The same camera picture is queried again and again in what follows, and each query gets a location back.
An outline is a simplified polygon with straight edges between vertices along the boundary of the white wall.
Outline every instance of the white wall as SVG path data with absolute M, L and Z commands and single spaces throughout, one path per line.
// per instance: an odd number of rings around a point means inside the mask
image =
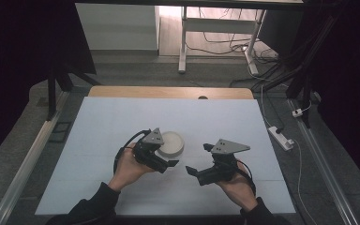
M 157 50 L 154 6 L 76 4 L 90 50 Z

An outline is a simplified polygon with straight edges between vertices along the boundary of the white metal desk frame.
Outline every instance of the white metal desk frame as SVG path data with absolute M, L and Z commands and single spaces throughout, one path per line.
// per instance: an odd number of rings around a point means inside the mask
M 259 71 L 254 63 L 252 50 L 259 34 L 262 25 L 265 10 L 258 17 L 257 21 L 236 21 L 236 20 L 223 20 L 223 19 L 207 19 L 207 18 L 188 18 L 187 7 L 181 7 L 182 17 L 182 36 L 179 57 L 179 73 L 186 72 L 186 34 L 190 32 L 215 32 L 215 33 L 236 33 L 236 34 L 250 34 L 250 42 L 246 49 L 243 49 L 247 59 L 247 65 L 250 69 L 251 75 L 258 75 Z

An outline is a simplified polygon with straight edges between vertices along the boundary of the black sleeve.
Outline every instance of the black sleeve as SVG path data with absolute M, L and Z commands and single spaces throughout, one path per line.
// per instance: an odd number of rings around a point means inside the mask
M 90 200 L 80 200 L 67 215 L 52 217 L 46 225 L 105 224 L 115 217 L 114 207 L 119 194 L 101 182 Z
M 247 221 L 247 225 L 291 225 L 283 217 L 274 217 L 274 215 L 265 207 L 262 198 L 257 198 L 258 205 L 250 212 L 241 209 L 242 217 Z

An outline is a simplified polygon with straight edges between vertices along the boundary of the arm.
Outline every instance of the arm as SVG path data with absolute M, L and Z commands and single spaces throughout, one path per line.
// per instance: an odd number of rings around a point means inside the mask
M 248 173 L 242 163 L 238 162 L 238 168 Z M 248 225 L 278 225 L 290 224 L 282 217 L 274 217 L 265 207 L 262 198 L 255 198 L 248 180 L 241 174 L 236 173 L 230 181 L 217 182 L 231 201 L 239 205 L 242 217 Z
M 114 207 L 121 190 L 136 182 L 141 176 L 154 170 L 138 163 L 133 156 L 135 143 L 125 149 L 118 161 L 115 175 L 108 184 L 101 182 L 100 188 L 90 199 L 80 200 L 67 215 L 52 217 L 46 225 L 97 224 L 99 221 L 112 224 Z

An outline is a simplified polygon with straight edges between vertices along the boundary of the white disc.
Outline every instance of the white disc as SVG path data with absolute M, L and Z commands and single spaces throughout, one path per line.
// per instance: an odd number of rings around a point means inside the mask
M 175 132 L 168 131 L 162 133 L 164 144 L 157 150 L 162 156 L 175 158 L 184 150 L 184 140 Z

